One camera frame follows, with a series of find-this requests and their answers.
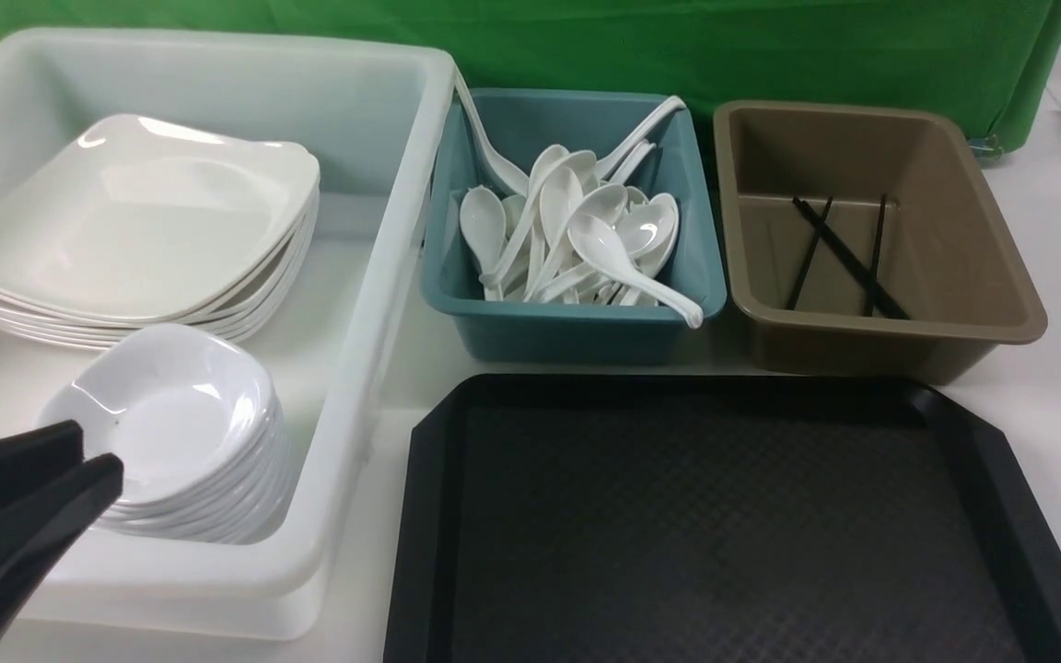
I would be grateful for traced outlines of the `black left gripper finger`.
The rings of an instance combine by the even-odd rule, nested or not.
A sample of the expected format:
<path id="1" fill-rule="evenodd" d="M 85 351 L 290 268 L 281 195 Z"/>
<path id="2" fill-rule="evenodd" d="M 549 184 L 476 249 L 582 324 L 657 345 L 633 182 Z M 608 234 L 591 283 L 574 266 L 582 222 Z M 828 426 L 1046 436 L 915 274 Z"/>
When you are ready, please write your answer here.
<path id="1" fill-rule="evenodd" d="M 76 469 L 85 458 L 83 435 L 66 420 L 0 439 L 0 511 Z"/>

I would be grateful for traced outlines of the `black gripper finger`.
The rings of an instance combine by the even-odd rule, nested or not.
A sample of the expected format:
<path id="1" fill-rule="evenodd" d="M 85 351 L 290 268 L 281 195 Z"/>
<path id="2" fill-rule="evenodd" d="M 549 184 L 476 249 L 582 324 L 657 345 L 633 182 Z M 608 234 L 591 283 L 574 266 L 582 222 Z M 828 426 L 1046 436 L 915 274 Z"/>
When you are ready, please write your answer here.
<path id="1" fill-rule="evenodd" d="M 0 639 L 63 555 L 121 495 L 123 465 L 105 454 L 0 509 Z"/>

